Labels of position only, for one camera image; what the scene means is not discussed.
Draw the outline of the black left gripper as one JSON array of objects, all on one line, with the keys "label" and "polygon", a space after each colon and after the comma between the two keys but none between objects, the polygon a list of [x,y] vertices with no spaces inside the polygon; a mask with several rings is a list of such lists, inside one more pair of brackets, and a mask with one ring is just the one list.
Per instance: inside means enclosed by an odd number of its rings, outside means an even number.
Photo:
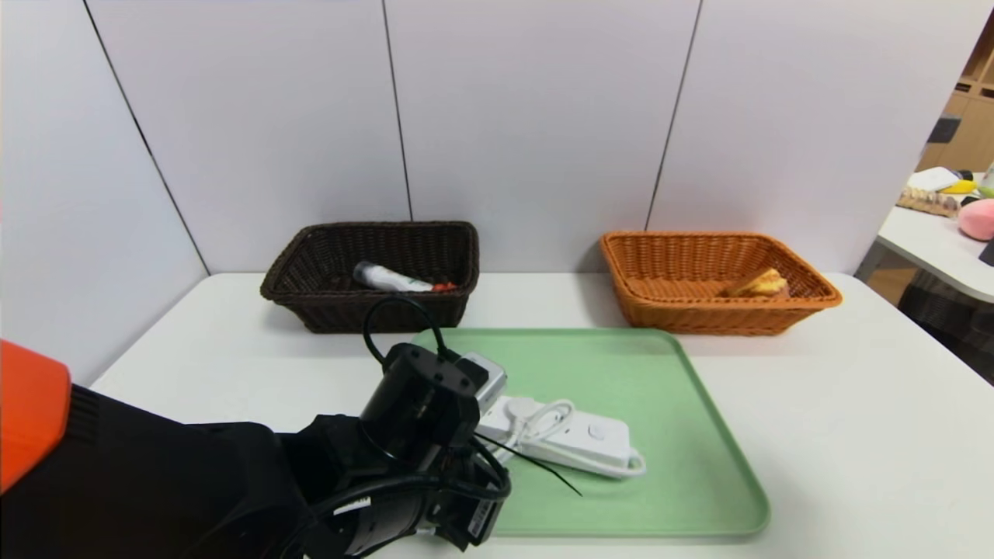
[{"label": "black left gripper", "polygon": [[[455,467],[450,476],[473,488],[501,491],[506,488],[506,468],[493,468],[486,461],[469,461]],[[482,545],[493,531],[502,500],[472,498],[461,493],[440,492],[430,502],[423,527],[433,528],[436,537],[465,551]]]}]

